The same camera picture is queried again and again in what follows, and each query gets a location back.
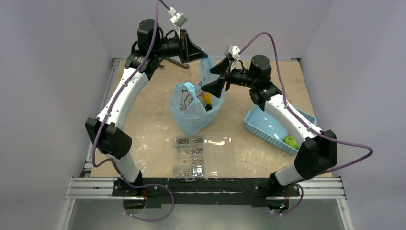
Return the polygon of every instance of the blue plastic bag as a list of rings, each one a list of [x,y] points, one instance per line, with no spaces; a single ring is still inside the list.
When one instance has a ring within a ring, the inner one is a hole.
[[[210,57],[201,60],[201,82],[199,84],[183,82],[175,86],[169,109],[173,119],[186,135],[194,135],[208,125],[217,116],[220,106],[226,98],[224,90],[220,98],[211,96],[212,109],[206,111],[206,102],[203,99],[205,92],[200,87],[218,78],[218,75],[210,73],[210,68],[214,65],[215,62]]]

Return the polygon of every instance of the green vegetable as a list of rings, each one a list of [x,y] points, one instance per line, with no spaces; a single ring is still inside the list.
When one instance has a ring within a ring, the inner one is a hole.
[[[292,135],[288,135],[287,137],[285,137],[285,139],[283,139],[283,141],[285,142],[285,144],[287,144],[297,150],[299,149],[299,146],[297,145],[297,142],[294,140]]]

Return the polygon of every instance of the wooden table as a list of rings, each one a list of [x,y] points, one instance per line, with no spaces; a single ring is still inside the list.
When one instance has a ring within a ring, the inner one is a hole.
[[[170,98],[177,83],[200,81],[200,62],[190,63],[182,69],[167,61],[158,68],[148,85],[141,91],[131,109],[124,131],[132,137],[130,149],[135,164],[144,177],[173,177],[175,164],[174,140],[182,132],[169,111]],[[271,62],[271,80],[280,88],[276,66]],[[302,71],[297,61],[280,63],[287,98],[294,106],[314,115]],[[124,63],[120,64],[115,85],[122,76]],[[294,157],[249,133],[244,129],[244,116],[252,107],[249,88],[232,85],[226,92],[217,117],[199,134],[231,136],[237,167],[236,177],[268,177],[270,173],[291,164]],[[96,162],[105,159],[97,152]],[[117,177],[111,163],[95,168],[92,177]]]

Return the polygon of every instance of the blue basket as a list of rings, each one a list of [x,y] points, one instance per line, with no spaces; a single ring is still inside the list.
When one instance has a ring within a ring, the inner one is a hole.
[[[310,114],[296,108],[307,120],[316,124],[317,119]],[[260,137],[261,139],[280,148],[289,155],[296,155],[297,149],[285,144],[283,140],[289,135],[288,131],[273,116],[262,111],[257,105],[254,105],[244,118],[244,128]]]

